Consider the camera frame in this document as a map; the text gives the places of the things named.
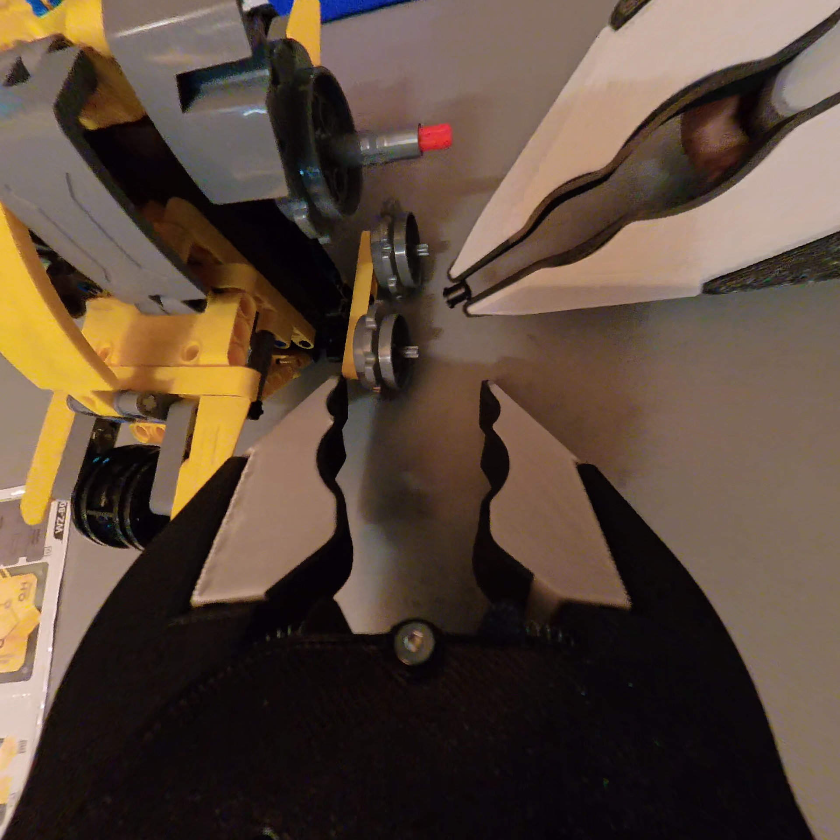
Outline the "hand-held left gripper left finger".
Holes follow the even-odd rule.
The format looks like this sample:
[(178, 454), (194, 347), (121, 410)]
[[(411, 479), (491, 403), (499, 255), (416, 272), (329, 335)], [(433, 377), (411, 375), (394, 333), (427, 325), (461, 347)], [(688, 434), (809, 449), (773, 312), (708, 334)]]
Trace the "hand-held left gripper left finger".
[(348, 409), (347, 382), (330, 377), (248, 451), (192, 607), (263, 601), (340, 535)]

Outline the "blue plastic bin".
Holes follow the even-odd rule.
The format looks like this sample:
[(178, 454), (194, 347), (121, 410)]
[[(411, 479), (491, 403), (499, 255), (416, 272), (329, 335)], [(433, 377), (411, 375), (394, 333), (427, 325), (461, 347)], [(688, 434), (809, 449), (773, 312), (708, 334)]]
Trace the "blue plastic bin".
[(323, 24), (330, 24), (414, 3), (414, 1), (321, 1), (321, 21)]

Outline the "person's right hand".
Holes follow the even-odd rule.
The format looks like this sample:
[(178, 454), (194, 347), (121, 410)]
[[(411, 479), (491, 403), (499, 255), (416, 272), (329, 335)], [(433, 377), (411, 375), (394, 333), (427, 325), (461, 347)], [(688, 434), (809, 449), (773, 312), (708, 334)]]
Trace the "person's right hand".
[(680, 116), (682, 148), (703, 186), (716, 186), (753, 150), (742, 111), (742, 97), (735, 95), (699, 104)]

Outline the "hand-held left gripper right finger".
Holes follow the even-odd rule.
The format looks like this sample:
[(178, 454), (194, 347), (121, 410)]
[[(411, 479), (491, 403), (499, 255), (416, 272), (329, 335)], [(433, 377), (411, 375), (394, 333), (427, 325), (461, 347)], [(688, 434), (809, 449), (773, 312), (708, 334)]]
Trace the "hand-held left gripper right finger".
[(492, 381), (480, 387), (479, 427), (490, 487), (472, 562), (486, 597), (535, 624), (568, 604), (628, 610), (579, 459)]

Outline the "yellow grey brick toy vehicle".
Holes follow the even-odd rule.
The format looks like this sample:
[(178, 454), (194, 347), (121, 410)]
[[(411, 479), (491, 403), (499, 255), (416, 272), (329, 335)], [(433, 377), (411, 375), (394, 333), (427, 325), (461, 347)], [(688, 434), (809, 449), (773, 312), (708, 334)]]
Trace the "yellow grey brick toy vehicle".
[(350, 284), (325, 246), (365, 168), (452, 129), (358, 128), (321, 31), (320, 2), (2, 2), (2, 356), (50, 394), (27, 525), (145, 548), (321, 354), (403, 385), (415, 216)]

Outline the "printed instruction booklet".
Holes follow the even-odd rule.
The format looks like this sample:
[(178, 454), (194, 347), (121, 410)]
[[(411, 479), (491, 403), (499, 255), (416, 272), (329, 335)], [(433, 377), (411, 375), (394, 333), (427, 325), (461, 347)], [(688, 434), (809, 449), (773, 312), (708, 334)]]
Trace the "printed instruction booklet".
[(31, 768), (46, 717), (60, 587), (70, 532), (69, 503), (54, 501), (27, 525), (24, 489), (1, 490), (1, 830)]

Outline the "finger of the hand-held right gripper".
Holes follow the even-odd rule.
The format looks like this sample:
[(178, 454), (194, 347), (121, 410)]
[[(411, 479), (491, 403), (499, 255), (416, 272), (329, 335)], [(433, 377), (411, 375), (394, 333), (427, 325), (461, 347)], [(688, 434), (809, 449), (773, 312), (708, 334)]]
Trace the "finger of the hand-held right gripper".
[(637, 130), (719, 71), (771, 58), (838, 11), (828, 1), (654, 1), (596, 37), (449, 271), (466, 280), (561, 190), (598, 177)]
[[(680, 116), (741, 96), (752, 151), (705, 187)], [(607, 171), (566, 186), (465, 281), (472, 317), (693, 298), (713, 278), (838, 230), (838, 47), (787, 46), (680, 93)]]

